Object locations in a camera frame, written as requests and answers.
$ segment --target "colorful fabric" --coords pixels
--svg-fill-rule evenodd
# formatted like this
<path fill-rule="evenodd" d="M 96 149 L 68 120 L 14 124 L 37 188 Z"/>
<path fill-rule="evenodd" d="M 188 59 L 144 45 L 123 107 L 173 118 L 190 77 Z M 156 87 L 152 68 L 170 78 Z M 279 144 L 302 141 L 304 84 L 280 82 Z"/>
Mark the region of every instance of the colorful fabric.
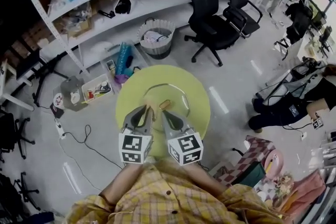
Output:
<path fill-rule="evenodd" d="M 147 166 L 133 187 L 110 206 L 91 195 L 75 203 L 66 223 L 282 223 L 255 190 L 235 185 L 219 197 L 195 186 L 172 161 Z"/>

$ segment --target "power strip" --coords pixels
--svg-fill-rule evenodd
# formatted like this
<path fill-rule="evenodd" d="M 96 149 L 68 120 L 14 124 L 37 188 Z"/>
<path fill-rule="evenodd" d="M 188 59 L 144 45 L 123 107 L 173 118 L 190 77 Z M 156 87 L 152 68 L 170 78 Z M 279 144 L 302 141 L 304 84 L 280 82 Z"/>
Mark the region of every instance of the power strip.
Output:
<path fill-rule="evenodd" d="M 59 134 L 59 137 L 61 139 L 64 139 L 65 138 L 65 131 L 63 130 L 63 127 L 61 125 L 61 123 L 58 121 L 58 119 L 55 119 L 55 123 L 56 123 L 56 129 L 57 129 L 57 132 Z"/>

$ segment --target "plastic bin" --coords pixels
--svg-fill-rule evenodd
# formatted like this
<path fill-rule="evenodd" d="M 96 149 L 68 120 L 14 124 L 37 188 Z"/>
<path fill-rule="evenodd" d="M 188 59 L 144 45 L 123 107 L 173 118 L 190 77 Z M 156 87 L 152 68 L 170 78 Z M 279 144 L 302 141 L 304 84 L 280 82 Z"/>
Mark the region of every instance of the plastic bin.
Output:
<path fill-rule="evenodd" d="M 89 99 L 88 91 L 95 89 L 97 87 L 97 85 L 101 84 L 104 81 L 106 81 L 109 84 L 111 90 L 109 92 L 107 92 L 107 93 L 105 93 L 105 94 L 103 94 L 103 95 L 95 98 L 95 99 Z M 102 100 L 102 99 L 104 99 L 106 97 L 114 95 L 114 90 L 113 90 L 111 81 L 110 81 L 110 79 L 109 79 L 109 77 L 108 77 L 107 74 L 100 75 L 99 77 L 97 77 L 97 78 L 89 81 L 88 83 L 85 83 L 82 86 L 82 91 L 83 91 L 84 99 L 85 99 L 85 101 L 87 103 L 91 103 L 91 102 L 93 102 L 95 100 L 99 100 L 99 99 Z"/>

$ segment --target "shoe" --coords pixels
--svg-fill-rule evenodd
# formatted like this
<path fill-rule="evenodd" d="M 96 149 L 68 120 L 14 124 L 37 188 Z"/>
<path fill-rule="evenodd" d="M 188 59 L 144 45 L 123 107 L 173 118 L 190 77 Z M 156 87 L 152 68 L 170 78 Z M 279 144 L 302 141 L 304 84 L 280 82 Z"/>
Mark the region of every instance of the shoe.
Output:
<path fill-rule="evenodd" d="M 257 130 L 253 130 L 256 134 L 260 134 L 263 132 L 263 128 L 257 129 Z"/>

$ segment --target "trash bin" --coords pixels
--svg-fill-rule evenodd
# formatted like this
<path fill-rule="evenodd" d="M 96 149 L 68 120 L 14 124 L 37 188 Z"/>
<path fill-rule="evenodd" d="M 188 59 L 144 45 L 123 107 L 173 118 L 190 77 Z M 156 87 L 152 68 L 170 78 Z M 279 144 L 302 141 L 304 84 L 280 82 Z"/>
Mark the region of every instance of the trash bin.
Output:
<path fill-rule="evenodd" d="M 138 40 L 143 50 L 154 59 L 167 57 L 176 27 L 167 20 L 149 18 L 138 31 Z"/>

